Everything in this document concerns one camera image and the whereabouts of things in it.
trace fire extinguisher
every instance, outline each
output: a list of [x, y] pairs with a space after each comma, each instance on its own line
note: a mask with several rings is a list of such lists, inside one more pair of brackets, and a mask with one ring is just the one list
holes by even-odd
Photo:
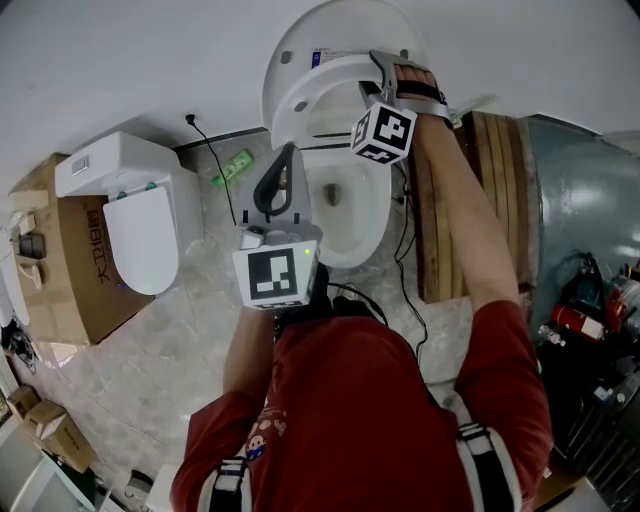
[[604, 326], [600, 322], [562, 304], [555, 305], [551, 319], [589, 341], [600, 341], [604, 335]]

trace cardboard box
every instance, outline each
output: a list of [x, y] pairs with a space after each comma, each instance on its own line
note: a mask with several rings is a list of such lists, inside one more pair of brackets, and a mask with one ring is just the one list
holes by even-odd
[[38, 341], [94, 345], [153, 301], [123, 286], [111, 253], [102, 213], [106, 196], [56, 197], [53, 155], [14, 191], [46, 190], [47, 206], [36, 210], [31, 235], [44, 236], [46, 257], [38, 261], [42, 289], [19, 276]]
[[582, 482], [583, 475], [577, 472], [569, 461], [552, 450], [547, 473], [536, 492], [533, 510], [555, 500], [569, 489], [578, 488]]
[[43, 400], [31, 409], [23, 425], [36, 444], [80, 473], [96, 459], [93, 448], [67, 411], [49, 400]]
[[27, 413], [39, 402], [40, 398], [38, 398], [38, 395], [31, 386], [20, 386], [7, 398], [9, 409], [11, 409], [11, 412], [20, 418], [21, 421], [24, 420]]

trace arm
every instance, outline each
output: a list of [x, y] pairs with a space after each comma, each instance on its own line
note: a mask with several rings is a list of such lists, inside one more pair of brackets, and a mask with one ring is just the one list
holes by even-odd
[[[435, 84], [430, 73], [407, 68], [401, 72], [410, 75], [405, 79]], [[507, 242], [454, 134], [442, 119], [419, 116], [416, 143], [424, 148], [440, 185], [475, 312], [469, 350], [455, 389], [473, 420], [493, 427], [504, 440], [526, 510], [552, 447], [551, 422], [535, 350], [519, 307]]]
[[[396, 74], [398, 79], [435, 85], [431, 73], [396, 67]], [[440, 185], [451, 239], [474, 311], [497, 300], [519, 304], [518, 282], [504, 231], [455, 135], [441, 118], [420, 115], [414, 144], [424, 148]]]
[[176, 512], [196, 510], [206, 479], [244, 445], [264, 405], [272, 364], [273, 314], [244, 308], [225, 361], [223, 395], [189, 421], [184, 462], [171, 489]]
[[223, 393], [240, 391], [263, 402], [272, 365], [273, 313], [243, 308], [224, 363]]

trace toilet tank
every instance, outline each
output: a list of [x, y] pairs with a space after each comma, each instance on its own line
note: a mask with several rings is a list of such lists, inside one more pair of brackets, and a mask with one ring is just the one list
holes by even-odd
[[158, 182], [180, 169], [169, 148], [124, 132], [108, 135], [56, 166], [56, 195], [112, 195]]

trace black cable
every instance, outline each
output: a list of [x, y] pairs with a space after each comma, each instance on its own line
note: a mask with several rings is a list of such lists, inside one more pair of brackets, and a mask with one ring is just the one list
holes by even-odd
[[411, 201], [411, 193], [410, 193], [409, 186], [408, 186], [409, 180], [407, 179], [407, 174], [405, 173], [404, 169], [402, 167], [400, 167], [398, 164], [394, 164], [392, 167], [395, 167], [398, 171], [400, 171], [400, 173], [402, 174], [402, 177], [404, 178], [404, 183], [402, 185], [402, 190], [403, 190], [403, 193], [404, 193], [404, 196], [405, 196], [405, 202], [406, 202], [406, 204], [405, 204], [404, 228], [402, 229], [402, 235], [400, 236], [400, 242], [398, 243], [398, 248], [396, 249], [396, 252], [393, 255], [393, 259], [396, 262], [396, 264], [398, 265], [398, 269], [400, 270], [400, 286], [402, 288], [402, 295], [404, 297], [405, 302], [407, 303], [407, 307], [409, 308], [409, 311], [411, 311], [411, 313], [413, 313], [413, 316], [416, 318], [418, 323], [422, 326], [422, 329], [424, 331], [424, 337], [416, 345], [416, 350], [415, 350], [416, 359], [419, 361], [420, 360], [420, 349], [422, 348], [422, 345], [424, 345], [427, 342], [427, 339], [429, 339], [429, 331], [427, 330], [427, 324], [424, 321], [424, 318], [422, 318], [422, 315], [416, 309], [416, 307], [413, 305], [413, 303], [411, 302], [411, 299], [409, 299], [409, 295], [407, 294], [407, 290], [406, 290], [405, 284], [404, 284], [404, 263], [402, 262], [402, 260], [404, 260], [406, 255], [409, 254], [409, 251], [411, 250], [411, 247], [413, 247], [413, 243], [416, 240], [415, 228], [413, 230], [413, 236], [411, 237], [411, 240], [409, 241], [409, 245], [404, 250], [402, 255], [398, 256], [398, 254], [400, 253], [400, 249], [402, 248], [402, 244], [404, 243], [405, 236], [407, 234], [407, 228], [409, 226], [409, 210], [411, 210], [411, 215], [414, 218], [415, 218], [415, 212], [413, 210], [413, 202]]
[[207, 139], [207, 136], [202, 133], [202, 130], [200, 130], [200, 128], [196, 126], [196, 116], [194, 116], [193, 114], [187, 114], [185, 116], [185, 119], [187, 121], [187, 124], [193, 126], [198, 131], [198, 133], [202, 135], [202, 138], [207, 143], [207, 146], [209, 146], [209, 151], [211, 151], [213, 157], [216, 159], [218, 169], [220, 170], [220, 175], [222, 176], [222, 181], [224, 181], [224, 189], [227, 191], [227, 200], [229, 201], [229, 211], [231, 212], [231, 219], [233, 220], [233, 225], [237, 226], [238, 224], [236, 222], [236, 215], [235, 213], [233, 213], [233, 204], [231, 203], [231, 194], [229, 193], [229, 186], [227, 185], [227, 177], [224, 175], [224, 172], [222, 172], [222, 166], [220, 165], [220, 160], [218, 160], [218, 155], [216, 155], [216, 152], [211, 147], [211, 144], [209, 144], [209, 139]]
[[338, 284], [338, 283], [327, 283], [327, 286], [334, 286], [336, 288], [340, 288], [342, 290], [348, 290], [352, 293], [355, 293], [356, 295], [359, 295], [360, 297], [362, 297], [364, 300], [366, 300], [369, 303], [369, 306], [371, 306], [371, 309], [373, 309], [373, 311], [375, 311], [378, 316], [380, 318], [382, 318], [382, 321], [384, 322], [384, 325], [386, 325], [387, 327], [389, 327], [389, 322], [387, 322], [387, 317], [385, 316], [384, 312], [382, 311], [382, 308], [378, 305], [378, 303], [373, 300], [371, 297], [365, 295], [362, 292], [359, 292], [358, 290], [356, 290], [355, 288], [351, 288], [351, 286], [346, 286], [344, 284]]

